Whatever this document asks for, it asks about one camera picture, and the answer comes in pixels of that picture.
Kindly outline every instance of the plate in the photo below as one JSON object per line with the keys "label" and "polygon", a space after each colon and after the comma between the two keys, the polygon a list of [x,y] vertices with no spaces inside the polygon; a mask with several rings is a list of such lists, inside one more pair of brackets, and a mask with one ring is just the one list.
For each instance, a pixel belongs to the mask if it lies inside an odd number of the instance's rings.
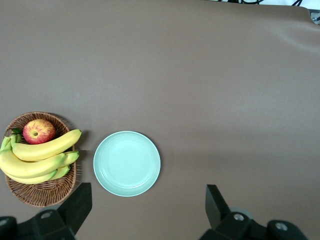
{"label": "plate", "polygon": [[160,155],[153,142],[135,131],[109,135],[93,157],[94,174],[110,193],[133,197],[150,189],[160,173]]}

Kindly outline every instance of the banana bunch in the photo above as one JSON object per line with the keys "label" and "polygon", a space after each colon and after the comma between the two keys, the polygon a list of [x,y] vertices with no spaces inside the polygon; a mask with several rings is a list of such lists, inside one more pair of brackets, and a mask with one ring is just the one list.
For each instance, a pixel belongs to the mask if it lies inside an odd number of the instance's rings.
{"label": "banana bunch", "polygon": [[80,138],[75,129],[41,144],[20,143],[19,134],[4,137],[0,148],[0,169],[12,180],[23,184],[39,184],[63,177],[79,151],[66,151]]}

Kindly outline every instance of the woven basket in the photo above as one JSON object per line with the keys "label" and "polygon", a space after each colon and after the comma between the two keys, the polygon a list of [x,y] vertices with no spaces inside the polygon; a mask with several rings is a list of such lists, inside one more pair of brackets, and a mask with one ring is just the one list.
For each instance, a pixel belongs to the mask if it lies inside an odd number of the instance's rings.
{"label": "woven basket", "polygon": [[[35,119],[46,119],[50,121],[55,127],[55,137],[69,132],[67,125],[57,116],[50,113],[33,111],[24,113],[16,117],[5,129],[4,135],[10,136],[12,129],[19,128],[23,130],[24,126]],[[22,136],[21,143],[27,144],[24,137]],[[66,151],[74,151],[75,146],[72,146]],[[16,196],[21,202],[33,206],[33,207],[47,207],[56,205],[64,201],[72,192],[76,184],[77,167],[76,163],[70,165],[70,170],[67,175],[55,179],[48,180],[39,184],[23,184],[16,182],[5,175],[5,181],[10,191]]]}

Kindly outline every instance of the cable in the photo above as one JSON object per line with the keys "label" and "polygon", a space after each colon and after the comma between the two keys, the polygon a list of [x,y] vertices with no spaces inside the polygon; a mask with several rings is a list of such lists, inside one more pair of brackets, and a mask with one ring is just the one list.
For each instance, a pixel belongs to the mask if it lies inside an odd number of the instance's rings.
{"label": "cable", "polygon": [[300,6],[300,4],[302,3],[303,0],[296,0],[294,4],[292,4],[292,6],[295,6],[296,4],[298,4],[297,6]]}
{"label": "cable", "polygon": [[242,4],[258,4],[259,5],[263,1],[264,0],[256,0],[256,1],[248,2],[248,1],[245,1],[245,0],[241,0],[241,3]]}

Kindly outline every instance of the apple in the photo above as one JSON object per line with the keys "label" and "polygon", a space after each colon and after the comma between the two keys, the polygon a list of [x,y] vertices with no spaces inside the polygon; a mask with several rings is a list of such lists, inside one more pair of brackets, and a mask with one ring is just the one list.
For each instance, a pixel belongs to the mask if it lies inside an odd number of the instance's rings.
{"label": "apple", "polygon": [[56,135],[54,125],[45,119],[35,119],[23,127],[23,137],[29,144],[43,144]]}

